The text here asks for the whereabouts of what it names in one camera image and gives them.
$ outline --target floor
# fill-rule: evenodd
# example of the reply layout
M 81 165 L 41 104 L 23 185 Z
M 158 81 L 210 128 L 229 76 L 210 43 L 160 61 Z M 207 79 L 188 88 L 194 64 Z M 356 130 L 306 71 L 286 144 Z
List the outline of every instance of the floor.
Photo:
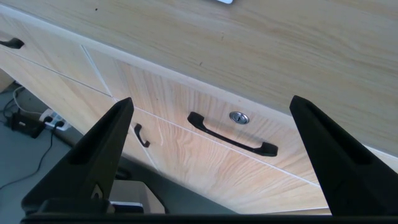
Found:
M 12 88 L 0 94 L 0 110 L 12 99 L 11 91 L 13 89 L 15 89 L 15 86 L 12 86 Z M 24 109 L 29 111 L 43 112 L 47 109 L 45 104 L 27 90 L 24 90 L 18 95 L 18 102 Z M 0 121 L 4 121 L 2 114 L 0 115 Z M 18 223 L 21 220 L 24 216 L 24 212 L 21 209 L 21 200 L 24 195 L 80 138 L 81 134 L 76 131 L 76 129 L 69 129 L 64 133 L 58 133 L 58 138 L 53 138 L 52 148 L 44 157 L 38 173 L 25 180 L 18 181 L 0 189 L 1 223 Z M 22 133 L 11 131 L 10 128 L 0 123 L 0 187 L 35 171 L 40 158 L 49 146 L 49 130 L 44 130 L 37 139 L 32 139 Z M 132 180 L 143 181 L 164 204 L 168 213 L 234 213 L 125 158 L 121 158 L 119 165 L 130 171 Z

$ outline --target black wire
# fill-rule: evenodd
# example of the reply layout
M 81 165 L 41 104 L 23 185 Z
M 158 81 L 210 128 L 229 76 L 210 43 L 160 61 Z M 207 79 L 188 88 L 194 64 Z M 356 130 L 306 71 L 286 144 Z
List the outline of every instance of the black wire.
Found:
M 3 186 L 0 187 L 0 190 L 3 189 L 3 188 L 5 188 L 5 187 L 7 187 L 7 186 L 9 186 L 9 185 L 11 185 L 11 184 L 15 184 L 16 182 L 19 182 L 19 181 L 22 181 L 22 180 L 26 180 L 26 179 L 28 179 L 29 177 L 32 177 L 33 175 L 35 175 L 36 173 L 38 173 L 38 171 L 39 171 L 40 168 L 42 167 L 42 162 L 43 162 L 43 159 L 44 159 L 45 155 L 47 155 L 47 153 L 50 151 L 50 149 L 51 149 L 51 147 L 52 147 L 52 139 L 53 139 L 54 132 L 55 132 L 56 128 L 57 128 L 57 125 L 55 125 L 55 127 L 52 128 L 52 130 L 51 130 L 50 147 L 46 150 L 46 152 L 45 152 L 45 153 L 43 154 L 43 156 L 41 157 L 40 162 L 39 162 L 39 165 L 37 166 L 37 169 L 35 170 L 35 172 L 33 172 L 33 173 L 31 173 L 31 174 L 29 174 L 29 175 L 27 175 L 27 176 L 25 176 L 25 177 L 22 177 L 22 178 L 20 178 L 20 179 L 17 179 L 17 180 L 14 180 L 14 181 L 11 181 L 11 182 L 8 182 L 8 183 L 4 184 Z

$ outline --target black drawer handle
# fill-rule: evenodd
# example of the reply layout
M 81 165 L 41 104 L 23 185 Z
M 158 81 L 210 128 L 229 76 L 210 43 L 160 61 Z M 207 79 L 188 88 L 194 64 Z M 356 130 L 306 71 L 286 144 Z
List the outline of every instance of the black drawer handle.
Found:
M 234 140 L 230 140 L 222 135 L 219 135 L 213 131 L 210 131 L 209 129 L 207 129 L 205 127 L 205 125 L 203 124 L 203 121 L 205 120 L 205 118 L 195 112 L 191 112 L 188 116 L 188 121 L 189 123 L 191 123 L 195 128 L 199 129 L 200 131 L 204 131 L 207 134 L 210 134 L 218 139 L 221 139 L 223 141 L 226 141 L 228 143 L 233 144 L 234 146 L 238 146 L 241 147 L 242 149 L 245 149 L 247 151 L 251 151 L 253 153 L 259 154 L 261 156 L 271 156 L 274 157 L 277 155 L 278 153 L 278 147 L 276 145 L 270 144 L 270 143 L 266 143 L 263 142 L 260 148 L 252 148 L 249 146 L 245 146 L 244 144 L 241 144 L 239 142 L 236 142 Z
M 0 41 L 0 44 L 11 49 L 21 49 L 25 43 L 18 38 L 12 38 L 9 41 Z
M 136 127 L 134 128 L 134 132 L 139 140 L 139 142 L 141 142 L 142 146 L 144 147 L 149 147 L 150 143 L 149 141 L 146 141 L 145 143 L 142 141 L 141 136 L 139 135 L 139 131 L 141 131 L 141 124 L 137 124 Z

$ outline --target drawer front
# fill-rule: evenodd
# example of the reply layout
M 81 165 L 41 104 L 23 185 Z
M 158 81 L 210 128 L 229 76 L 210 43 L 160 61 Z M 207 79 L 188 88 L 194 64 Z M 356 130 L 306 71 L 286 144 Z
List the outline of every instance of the drawer front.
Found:
M 12 38 L 23 41 L 24 45 L 20 49 L 0 45 L 0 49 L 11 51 L 107 93 L 81 45 L 0 12 L 0 40 L 8 41 Z
M 159 172 L 238 213 L 327 207 L 322 190 L 290 174 L 136 109 L 146 151 Z
M 82 134 L 85 134 L 114 105 L 111 97 L 5 50 L 0 50 L 0 68 Z M 127 135 L 123 152 L 128 154 L 130 159 L 153 166 L 131 133 Z
M 149 73 L 140 68 L 88 49 L 111 94 L 115 98 L 131 96 L 134 106 L 171 121 L 185 129 L 204 135 L 225 146 L 250 155 L 291 174 L 317 183 L 307 152 L 297 128 L 282 124 L 267 114 L 256 114 L 249 108 L 233 105 L 185 85 Z M 279 147 L 276 157 L 264 157 L 221 141 L 194 128 L 187 117 L 191 111 L 205 117 L 205 126 L 227 138 L 250 147 L 269 142 Z M 229 118 L 232 111 L 248 115 L 248 124 L 236 124 Z

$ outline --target wood grain surface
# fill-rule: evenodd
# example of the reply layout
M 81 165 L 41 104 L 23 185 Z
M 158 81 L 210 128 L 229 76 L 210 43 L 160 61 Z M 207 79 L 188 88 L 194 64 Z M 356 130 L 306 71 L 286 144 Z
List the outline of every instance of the wood grain surface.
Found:
M 398 154 L 397 1 L 1 2 L 284 113 L 300 95 Z
M 112 96 L 118 99 L 131 97 L 135 107 L 291 174 L 318 183 L 297 128 L 284 125 L 273 116 L 253 113 L 249 108 L 227 103 L 95 50 L 88 49 L 88 52 Z M 279 147 L 278 156 L 259 156 L 198 130 L 187 120 L 191 111 L 205 117 L 207 128 L 234 141 L 251 147 L 260 147 L 263 141 L 275 144 Z M 250 122 L 245 125 L 234 123 L 229 118 L 232 111 L 248 115 Z
M 115 103 L 110 96 L 5 50 L 0 50 L 0 68 L 7 71 L 82 134 L 85 134 Z M 129 159 L 149 167 L 154 166 L 132 131 L 127 135 L 123 153 L 128 155 Z
M 0 40 L 18 38 L 25 44 L 21 49 L 10 49 L 17 55 L 62 73 L 66 77 L 106 93 L 80 44 L 46 32 L 34 24 L 0 14 Z
M 319 186 L 232 151 L 203 136 L 136 109 L 132 126 L 159 172 L 238 213 L 327 208 Z

